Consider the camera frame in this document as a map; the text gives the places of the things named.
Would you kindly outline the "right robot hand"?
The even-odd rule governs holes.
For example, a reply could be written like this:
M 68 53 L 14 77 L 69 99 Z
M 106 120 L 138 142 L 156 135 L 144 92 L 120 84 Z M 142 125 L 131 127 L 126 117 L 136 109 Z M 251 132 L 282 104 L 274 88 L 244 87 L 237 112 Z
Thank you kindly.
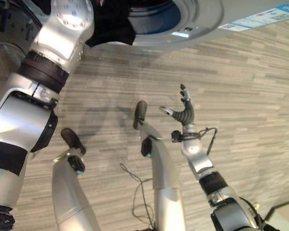
M 184 105 L 184 110 L 174 111 L 165 106 L 160 106 L 159 109 L 166 115 L 180 122 L 183 126 L 193 124 L 195 118 L 194 108 L 191 103 L 190 93 L 184 84 L 180 84 L 180 94 L 182 96 L 181 102 Z

